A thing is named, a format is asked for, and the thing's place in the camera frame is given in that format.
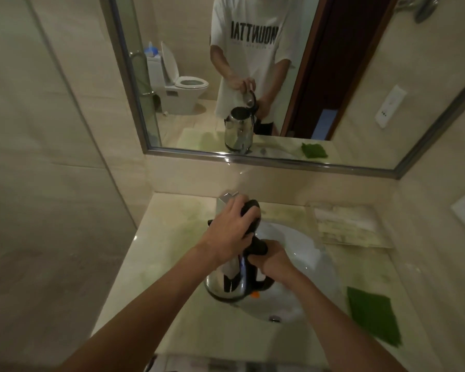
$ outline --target person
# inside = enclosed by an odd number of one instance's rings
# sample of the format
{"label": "person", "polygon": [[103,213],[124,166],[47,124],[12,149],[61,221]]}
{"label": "person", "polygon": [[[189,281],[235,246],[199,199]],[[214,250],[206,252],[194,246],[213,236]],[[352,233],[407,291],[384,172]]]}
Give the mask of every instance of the person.
{"label": "person", "polygon": [[[260,209],[254,206],[242,217],[241,208],[247,200],[244,195],[229,200],[198,243],[88,339],[58,371],[141,372],[177,313],[205,277],[251,243],[253,234],[244,234],[251,222],[260,217]],[[250,255],[249,261],[294,292],[317,334],[331,370],[405,370],[291,264],[278,242],[266,243],[267,255]]]}
{"label": "person", "polygon": [[276,97],[297,53],[302,0],[215,0],[210,59],[222,76],[215,114],[226,119],[255,92],[257,134],[272,135]]}

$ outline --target hand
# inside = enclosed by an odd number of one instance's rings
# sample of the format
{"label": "hand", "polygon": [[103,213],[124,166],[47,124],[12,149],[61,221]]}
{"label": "hand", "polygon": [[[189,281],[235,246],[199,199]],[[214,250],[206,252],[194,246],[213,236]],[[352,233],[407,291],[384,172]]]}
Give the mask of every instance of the hand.
{"label": "hand", "polygon": [[233,89],[241,92],[242,94],[246,93],[249,90],[255,91],[257,84],[253,78],[239,78],[237,75],[232,75],[229,78],[226,78],[228,86]]}
{"label": "hand", "polygon": [[213,269],[221,266],[251,244],[253,233],[244,235],[250,224],[260,218],[260,208],[253,206],[241,216],[241,209],[248,197],[238,194],[229,200],[226,207],[218,214],[205,231],[197,246],[207,250],[212,257]]}
{"label": "hand", "polygon": [[255,113],[255,116],[257,116],[258,119],[263,120],[269,115],[272,102],[262,97],[257,100],[257,104],[258,104],[258,111]]}
{"label": "hand", "polygon": [[298,272],[298,269],[291,263],[283,246],[276,240],[264,240],[269,249],[265,256],[251,254],[248,261],[255,265],[267,277],[285,285],[290,277]]}

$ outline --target white toilet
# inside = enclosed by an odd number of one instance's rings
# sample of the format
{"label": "white toilet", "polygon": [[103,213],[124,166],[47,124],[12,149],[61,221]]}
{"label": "white toilet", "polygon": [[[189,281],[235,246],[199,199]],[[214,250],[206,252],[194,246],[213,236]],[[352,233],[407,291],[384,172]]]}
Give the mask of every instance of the white toilet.
{"label": "white toilet", "polygon": [[171,50],[162,42],[161,56],[147,57],[150,85],[160,97],[162,112],[190,115],[208,87],[208,82],[196,77],[180,77]]}

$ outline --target shirt sleeve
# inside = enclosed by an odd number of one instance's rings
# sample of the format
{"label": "shirt sleeve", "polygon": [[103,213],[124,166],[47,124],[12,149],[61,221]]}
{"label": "shirt sleeve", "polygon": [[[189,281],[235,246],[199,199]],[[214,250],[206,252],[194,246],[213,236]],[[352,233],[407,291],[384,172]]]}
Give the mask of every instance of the shirt sleeve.
{"label": "shirt sleeve", "polygon": [[301,25],[302,0],[290,0],[290,6],[286,18],[281,27],[279,45],[276,50],[274,63],[288,59],[293,61],[297,53],[299,30]]}
{"label": "shirt sleeve", "polygon": [[222,50],[226,48],[226,13],[223,0],[215,0],[212,9],[212,31],[210,34],[210,45],[217,45]]}

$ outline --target wooden door frame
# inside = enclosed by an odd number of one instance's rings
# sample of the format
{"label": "wooden door frame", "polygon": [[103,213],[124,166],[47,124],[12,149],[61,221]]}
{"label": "wooden door frame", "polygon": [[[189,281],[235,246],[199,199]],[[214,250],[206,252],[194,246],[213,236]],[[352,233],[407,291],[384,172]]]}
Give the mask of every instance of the wooden door frame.
{"label": "wooden door frame", "polygon": [[[324,22],[328,17],[328,7],[332,5],[333,0],[319,0],[319,4],[317,5],[317,10],[315,12],[315,16],[313,18],[312,27],[310,28],[310,34],[308,36],[307,44],[304,50],[303,57],[301,58],[301,64],[298,70],[298,75],[296,81],[294,83],[293,92],[291,93],[290,103],[288,105],[288,110],[286,111],[286,116],[284,118],[283,127],[281,129],[281,136],[286,136],[287,132],[289,131],[290,127],[294,124],[295,119],[297,118],[297,111],[299,107],[299,102],[301,101],[304,91],[306,89],[306,84],[309,77],[309,65],[313,63],[318,51],[318,45],[322,39],[324,29]],[[394,7],[398,0],[390,0],[389,4],[386,8],[384,15],[382,16],[381,21],[375,33],[372,37],[372,40],[367,47],[365,56],[363,57],[360,65],[357,69],[357,72],[351,81],[350,87],[347,93],[344,96],[343,102],[341,107],[338,110],[338,113],[329,129],[327,134],[326,140],[330,140],[335,130],[337,129],[343,115],[350,104],[350,101],[357,90],[357,87],[370,63],[372,57],[377,50],[380,40],[384,35],[384,31],[386,30],[389,22],[391,21],[392,16],[394,15]]]}

